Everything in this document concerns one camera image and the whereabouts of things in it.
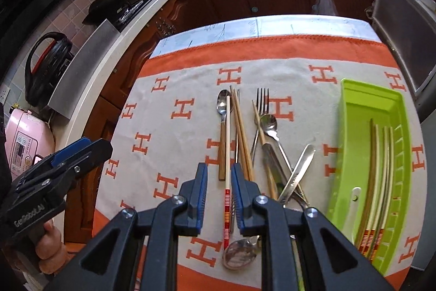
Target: wall outlet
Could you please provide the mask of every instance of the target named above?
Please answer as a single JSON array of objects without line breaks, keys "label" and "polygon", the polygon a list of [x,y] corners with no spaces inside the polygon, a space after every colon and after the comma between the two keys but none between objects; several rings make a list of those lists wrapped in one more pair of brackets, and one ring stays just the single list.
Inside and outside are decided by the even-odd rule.
[{"label": "wall outlet", "polygon": [[6,97],[9,93],[9,87],[7,85],[0,85],[0,103],[4,104],[6,101]]}]

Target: clear plastic bag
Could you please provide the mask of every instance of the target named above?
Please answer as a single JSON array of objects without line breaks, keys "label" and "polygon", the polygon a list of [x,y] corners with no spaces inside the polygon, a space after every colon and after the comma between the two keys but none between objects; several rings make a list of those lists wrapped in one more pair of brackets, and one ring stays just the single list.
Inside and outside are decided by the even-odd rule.
[{"label": "clear plastic bag", "polygon": [[317,0],[312,6],[312,14],[337,16],[337,10],[333,0]]}]

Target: pink rice cooker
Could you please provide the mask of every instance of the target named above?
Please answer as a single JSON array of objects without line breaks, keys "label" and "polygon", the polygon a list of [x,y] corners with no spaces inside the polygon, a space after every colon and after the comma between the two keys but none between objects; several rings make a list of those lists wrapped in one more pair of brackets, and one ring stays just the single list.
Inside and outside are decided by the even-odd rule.
[{"label": "pink rice cooker", "polygon": [[6,156],[13,180],[55,151],[55,140],[49,126],[30,112],[14,109],[5,133]]}]

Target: green plastic basket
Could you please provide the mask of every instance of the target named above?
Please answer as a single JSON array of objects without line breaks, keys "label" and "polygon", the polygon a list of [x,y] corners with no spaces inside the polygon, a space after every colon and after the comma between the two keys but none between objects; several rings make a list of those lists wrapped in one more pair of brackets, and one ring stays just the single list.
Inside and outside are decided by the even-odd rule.
[{"label": "green plastic basket", "polygon": [[370,169],[370,120],[394,131],[394,182],[389,216],[373,265],[385,275],[397,247],[407,213],[411,143],[404,99],[401,93],[376,85],[342,80],[339,150],[333,193],[327,217],[339,229],[344,227],[354,187],[361,187],[353,234],[359,229]]}]

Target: fork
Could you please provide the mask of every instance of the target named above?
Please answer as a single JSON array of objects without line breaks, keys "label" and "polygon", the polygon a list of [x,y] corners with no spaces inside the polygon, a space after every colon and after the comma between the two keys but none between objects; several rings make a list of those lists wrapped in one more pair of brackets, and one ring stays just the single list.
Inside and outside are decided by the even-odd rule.
[{"label": "fork", "polygon": [[[259,116],[262,117],[265,114],[270,113],[270,89],[257,88],[256,108],[259,111]],[[256,154],[257,139],[259,138],[259,128],[256,129],[256,135],[254,136],[253,145],[251,147],[250,156],[251,162],[254,164],[254,156]]]}]

